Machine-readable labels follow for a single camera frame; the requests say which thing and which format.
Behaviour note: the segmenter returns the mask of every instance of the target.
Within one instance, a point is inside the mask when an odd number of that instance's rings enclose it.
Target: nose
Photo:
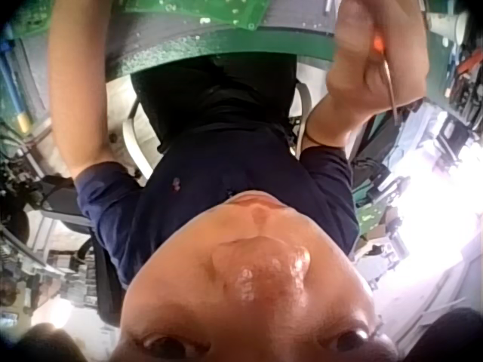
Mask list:
[[[310,264],[310,254],[303,247],[256,237],[221,244],[212,261],[232,302],[264,308],[303,303]]]

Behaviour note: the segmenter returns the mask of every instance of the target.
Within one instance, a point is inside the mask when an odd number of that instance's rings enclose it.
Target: navy blue shirt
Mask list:
[[[309,216],[348,254],[358,236],[351,179],[343,150],[312,147],[298,161],[275,131],[260,127],[183,137],[144,188],[115,162],[89,167],[75,184],[83,214],[129,285],[176,230],[248,190],[268,192]]]

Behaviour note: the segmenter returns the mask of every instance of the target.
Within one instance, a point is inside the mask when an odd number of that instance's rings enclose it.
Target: man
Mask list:
[[[343,147],[389,108],[376,29],[397,103],[424,96],[417,1],[342,2],[329,95],[309,117],[300,161],[285,131],[293,57],[202,58],[135,75],[165,152],[143,189],[109,149],[109,9],[57,0],[50,81],[57,145],[128,288],[113,360],[394,360],[346,257],[358,227]]]

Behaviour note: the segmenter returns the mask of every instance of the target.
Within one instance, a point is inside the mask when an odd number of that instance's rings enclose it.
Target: eye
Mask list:
[[[337,352],[348,352],[362,347],[369,340],[369,335],[364,330],[351,330],[338,336],[330,347]]]
[[[152,337],[144,348],[154,357],[165,360],[187,360],[201,357],[209,348],[173,337]]]

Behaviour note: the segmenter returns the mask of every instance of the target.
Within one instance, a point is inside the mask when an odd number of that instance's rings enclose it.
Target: shirt sleeve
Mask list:
[[[78,205],[119,270],[142,188],[117,162],[95,164],[75,179]]]
[[[338,235],[330,235],[349,254],[359,226],[352,197],[352,170],[343,149],[317,146],[305,149],[300,163],[325,195]]]

